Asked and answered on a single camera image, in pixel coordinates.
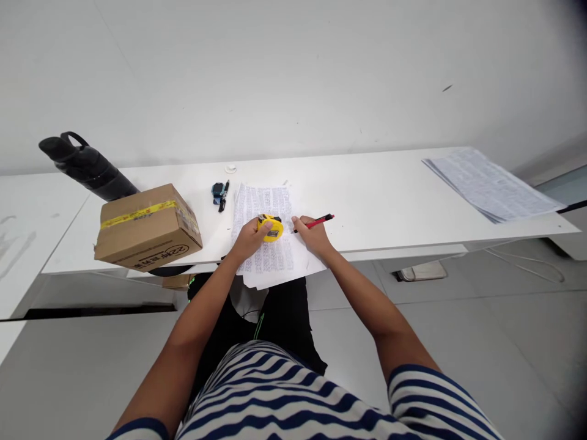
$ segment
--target navy and white stripes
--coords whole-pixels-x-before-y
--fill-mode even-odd
[[[465,390],[429,368],[395,369],[388,396],[391,414],[303,367],[280,347],[255,340],[229,350],[176,438],[501,439]],[[112,438],[164,439],[155,422],[135,420]]]

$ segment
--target red pen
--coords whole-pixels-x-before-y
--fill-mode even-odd
[[[324,217],[320,217],[319,219],[316,219],[313,222],[306,223],[306,227],[308,229],[312,229],[317,224],[324,223],[325,221],[332,220],[333,218],[334,218],[334,214],[326,214]]]

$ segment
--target bottle cap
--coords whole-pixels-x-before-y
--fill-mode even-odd
[[[62,162],[78,152],[77,147],[68,144],[60,137],[48,137],[39,142],[39,148],[52,160]]]

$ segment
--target black pants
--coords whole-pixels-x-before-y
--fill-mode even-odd
[[[191,300],[212,274],[198,274],[191,283],[188,298]],[[314,348],[308,315],[306,279],[298,278],[269,289],[263,308],[263,317],[256,339],[273,342],[293,354],[308,368],[323,375],[326,363]],[[257,324],[242,318],[232,306],[230,295],[226,301],[204,348],[191,391],[190,402],[197,396],[208,377],[230,347],[253,339]]]

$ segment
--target paper sheet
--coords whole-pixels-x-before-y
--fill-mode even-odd
[[[259,214],[279,216],[284,226],[279,240],[263,243],[237,271],[237,275],[243,276],[245,285],[262,289],[325,269],[322,262],[307,250],[303,240],[292,234],[292,212],[291,196],[286,186],[256,188],[241,184],[238,187],[232,225],[233,244],[242,226]]]
[[[541,194],[473,148],[424,159],[452,189],[494,223],[551,213],[564,205]]]

